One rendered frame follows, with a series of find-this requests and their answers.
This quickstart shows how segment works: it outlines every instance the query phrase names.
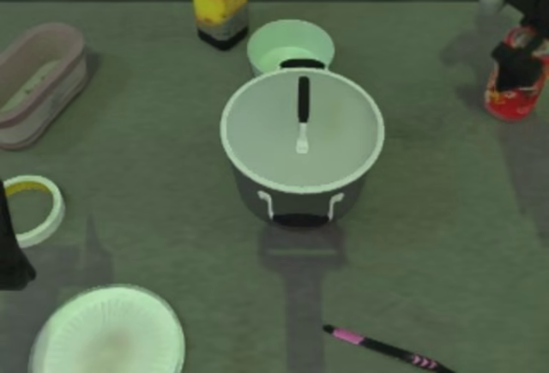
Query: pen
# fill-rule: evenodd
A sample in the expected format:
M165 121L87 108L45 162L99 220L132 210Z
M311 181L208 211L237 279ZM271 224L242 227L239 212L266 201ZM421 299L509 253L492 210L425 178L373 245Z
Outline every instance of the pen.
M365 336L349 332L347 330L343 330L342 328L335 328L327 324L323 326L323 330L326 333L334 336L336 339L346 341L347 343L351 343L356 346L362 346L367 349L371 349L386 356L399 358L405 363L412 364L424 370L435 371L437 373L455 373L453 370L442 366L439 362L431 358L426 358L425 356L420 356L419 354L407 352L406 350L386 345L380 341L370 339Z

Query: white plate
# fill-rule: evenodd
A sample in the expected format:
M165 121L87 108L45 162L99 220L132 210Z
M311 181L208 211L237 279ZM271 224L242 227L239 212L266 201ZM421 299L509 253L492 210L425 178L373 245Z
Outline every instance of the white plate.
M135 286L95 288L71 299L34 343L30 373L179 373L184 333L172 308Z

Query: white tape roll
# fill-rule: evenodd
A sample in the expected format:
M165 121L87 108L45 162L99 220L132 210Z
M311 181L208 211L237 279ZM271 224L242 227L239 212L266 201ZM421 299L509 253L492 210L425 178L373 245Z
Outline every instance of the white tape roll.
M65 215L65 205L61 191L51 180L41 176L18 176L7 180L3 185L6 189L8 202L10 196L27 190L44 191L51 194L53 199L53 207L50 214L48 214L48 217L41 225L28 232L16 235L17 242L22 248L42 243L57 231Z

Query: tabletop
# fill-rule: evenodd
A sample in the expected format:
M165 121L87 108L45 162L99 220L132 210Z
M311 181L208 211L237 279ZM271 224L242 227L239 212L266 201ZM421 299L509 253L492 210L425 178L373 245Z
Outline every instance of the tabletop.
M251 30L280 18L325 28L331 70L361 85L385 118L359 202L300 238L246 209L220 144L222 109L251 78L245 43L205 45L188 3L0 3L0 46L66 22L84 33L92 73L34 146L0 152L2 178L48 177L67 203L54 237L26 250L38 279L0 293L0 372L26 370L36 334L65 300L111 283L171 304L188 373L415 371L331 339L324 322L459 372L546 371L549 102L517 124L482 110L489 52L516 21L475 11L250 6ZM23 210L14 200L17 226L40 214ZM306 238L330 254L281 253Z

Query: red can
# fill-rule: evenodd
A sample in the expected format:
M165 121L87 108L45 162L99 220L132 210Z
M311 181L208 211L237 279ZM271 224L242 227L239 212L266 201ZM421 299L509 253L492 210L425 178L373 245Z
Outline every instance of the red can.
M529 27L515 27L505 37L504 43L513 48L523 47L533 38L534 30ZM525 118L534 109L541 91L549 77L549 40L534 52L544 62L544 74L529 87L520 87L500 92L496 89L498 64L488 81L485 93L485 107L495 117L505 121L517 121Z

